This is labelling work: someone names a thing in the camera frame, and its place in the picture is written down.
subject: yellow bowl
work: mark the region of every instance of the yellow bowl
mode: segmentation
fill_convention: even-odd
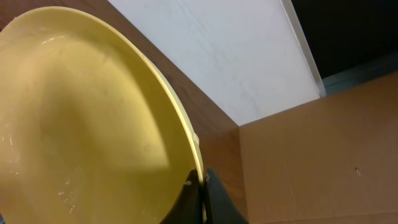
[[[44,7],[0,32],[0,213],[158,223],[203,164],[173,89],[118,31]]]

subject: white panel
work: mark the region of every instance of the white panel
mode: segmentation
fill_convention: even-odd
[[[109,0],[238,125],[319,98],[279,0]]]

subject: wooden table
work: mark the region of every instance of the wooden table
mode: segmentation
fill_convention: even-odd
[[[71,7],[104,20],[157,66],[180,98],[200,138],[205,168],[216,169],[235,206],[246,216],[238,126],[107,0],[1,0],[0,29],[20,14],[44,6]]]

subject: metal frame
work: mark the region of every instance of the metal frame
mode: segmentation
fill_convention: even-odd
[[[284,8],[287,19],[289,20],[290,27],[293,30],[294,36],[297,43],[301,49],[305,61],[307,63],[308,69],[312,74],[312,78],[318,88],[318,93],[321,97],[326,96],[325,86],[323,85],[322,78],[319,74],[317,65],[312,57],[310,47],[308,46],[307,40],[305,38],[303,29],[301,28],[300,21],[296,15],[293,4],[291,0],[279,0],[282,7]]]

